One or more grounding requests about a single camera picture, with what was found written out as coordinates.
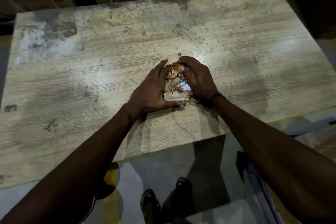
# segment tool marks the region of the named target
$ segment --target dirty tabletop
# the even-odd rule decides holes
[[[145,0],[18,14],[0,115],[0,188],[43,178],[160,60],[207,65],[270,123],[336,105],[336,74],[285,0]],[[199,105],[150,113],[114,161],[229,132]]]

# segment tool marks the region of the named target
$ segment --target stained surface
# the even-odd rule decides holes
[[[209,66],[221,93],[268,123],[336,104],[336,74],[285,0],[145,0],[19,14],[0,114],[0,188],[41,179],[178,53]],[[151,113],[114,160],[228,131],[198,105]]]

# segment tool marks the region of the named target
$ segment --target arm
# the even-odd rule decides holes
[[[92,202],[97,182],[104,178],[121,142],[140,115],[169,107],[183,108],[179,102],[162,99],[165,75],[171,70],[163,69],[166,62],[163,60],[152,69],[116,115],[43,178],[0,223],[81,221],[85,215],[78,214],[80,209]]]
[[[180,57],[193,93],[209,102],[218,90],[208,67]],[[287,209],[301,222],[336,221],[336,164],[290,136],[217,96],[212,106]]]

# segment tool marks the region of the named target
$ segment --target forearm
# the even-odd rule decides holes
[[[137,107],[123,105],[118,113],[43,178],[1,223],[39,223],[62,209],[93,197],[122,140],[138,118]]]
[[[216,97],[213,106],[263,178],[297,218],[335,218],[335,204],[330,202],[336,196],[336,165],[332,161],[225,98]]]

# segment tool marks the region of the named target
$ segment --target hand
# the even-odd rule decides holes
[[[186,64],[195,74],[195,77],[193,77],[188,68],[182,70],[184,77],[187,79],[196,97],[209,102],[214,94],[219,94],[209,68],[206,65],[201,64],[197,59],[189,56],[181,56],[178,63]]]
[[[172,67],[163,68],[167,59],[161,61],[150,71],[145,80],[132,93],[128,103],[140,108],[141,113],[155,112],[169,107],[183,109],[183,104],[178,101],[165,101],[162,98],[165,87],[166,74]]]

